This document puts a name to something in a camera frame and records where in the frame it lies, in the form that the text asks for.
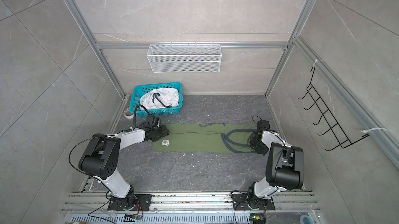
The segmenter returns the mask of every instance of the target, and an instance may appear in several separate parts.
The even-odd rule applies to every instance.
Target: white wire mesh basket
[[[222,49],[216,44],[155,44],[147,58],[153,72],[219,72]]]

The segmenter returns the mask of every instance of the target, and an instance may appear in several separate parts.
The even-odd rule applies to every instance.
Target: white cloth
[[[166,108],[162,106],[157,99],[159,99],[165,106],[179,106],[179,92],[175,88],[158,88],[151,92],[147,92],[140,98],[140,104],[145,106],[147,110]]]

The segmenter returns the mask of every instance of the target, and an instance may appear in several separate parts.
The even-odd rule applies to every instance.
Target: side wall
[[[397,1],[317,0],[301,37],[399,140]],[[298,99],[306,93],[311,68],[294,47],[270,97],[288,141],[304,148],[307,189],[316,192],[328,223],[397,223],[399,172],[372,138],[325,150],[337,141],[331,131],[317,135],[328,126],[323,119],[313,124],[321,115],[316,106],[304,110],[313,103],[309,94]],[[358,140],[362,127],[356,118],[317,71],[312,82],[350,140]]]
[[[305,0],[75,0],[98,42],[286,42]],[[142,49],[106,49],[127,94],[181,82],[188,94],[263,94],[281,49],[224,49],[218,73],[153,73]]]
[[[84,176],[69,151],[120,101],[62,0],[0,0],[1,223],[55,223]]]

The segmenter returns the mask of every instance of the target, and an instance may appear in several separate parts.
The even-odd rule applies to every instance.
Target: zip tie
[[[371,129],[368,129],[368,130],[363,130],[363,131],[361,131],[361,132],[367,133],[367,132],[371,132],[371,131],[374,131],[374,130],[385,130],[385,131],[388,131],[387,128],[375,127],[375,128],[371,128]]]
[[[318,61],[322,61],[322,60],[314,60],[313,67],[316,64],[316,62],[318,62]]]

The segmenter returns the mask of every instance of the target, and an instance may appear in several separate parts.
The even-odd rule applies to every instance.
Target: black hook rack
[[[329,152],[329,151],[332,151],[332,150],[334,150],[335,148],[337,148],[337,147],[339,147],[339,146],[341,146],[342,149],[345,149],[346,147],[351,146],[351,145],[353,145],[353,144],[359,142],[360,140],[362,140],[362,139],[364,139],[364,138],[370,136],[370,135],[367,133],[367,134],[363,135],[360,139],[358,139],[358,140],[355,141],[355,142],[352,142],[352,141],[348,138],[348,136],[346,135],[346,133],[345,133],[344,130],[342,129],[341,125],[338,123],[337,119],[335,118],[334,114],[332,114],[332,112],[330,111],[329,107],[328,107],[327,104],[324,102],[323,98],[322,98],[322,97],[320,96],[320,94],[317,92],[316,88],[312,85],[314,70],[315,70],[314,67],[312,67],[312,69],[310,70],[310,72],[313,72],[313,73],[312,73],[312,77],[310,78],[310,83],[309,83],[309,85],[306,87],[307,92],[305,93],[305,95],[304,95],[302,98],[298,98],[298,99],[302,100],[303,98],[306,97],[306,95],[309,94],[310,97],[311,97],[312,100],[313,100],[313,104],[312,104],[309,108],[307,108],[307,109],[304,108],[304,109],[305,109],[305,110],[309,110],[309,109],[311,109],[314,105],[316,105],[317,108],[319,109],[319,111],[320,111],[320,113],[321,113],[321,116],[320,116],[320,118],[319,118],[319,121],[318,121],[316,124],[315,124],[315,123],[312,123],[312,124],[318,125],[318,124],[320,123],[320,121],[322,120],[322,118],[324,118],[324,120],[326,121],[326,123],[327,123],[329,129],[326,130],[323,134],[318,134],[318,133],[317,133],[317,135],[322,136],[322,135],[326,134],[327,132],[331,131],[331,132],[334,134],[334,137],[337,139],[337,141],[338,141],[338,143],[339,143],[337,146],[333,147],[332,149],[325,149],[325,150],[326,150],[327,152]],[[310,90],[311,90],[312,88],[314,89],[314,91],[315,91],[316,94],[317,94],[317,99],[316,99],[316,100],[314,99],[315,97],[313,97],[312,94],[310,93]],[[319,101],[319,102],[321,101],[321,102],[326,106],[327,110],[325,110],[325,111],[323,112],[323,111],[321,110],[320,106],[317,104],[317,101]],[[334,118],[334,120],[335,120],[335,124],[334,124],[334,125],[332,125],[330,122],[328,122],[328,120],[327,120],[327,118],[326,118],[326,116],[325,116],[326,113],[330,113],[331,116]],[[345,135],[345,138],[346,138],[345,141],[340,142],[340,140],[338,139],[336,133],[335,133],[334,130],[333,130],[333,128],[336,127],[336,126],[338,126],[338,127],[341,129],[342,133]]]

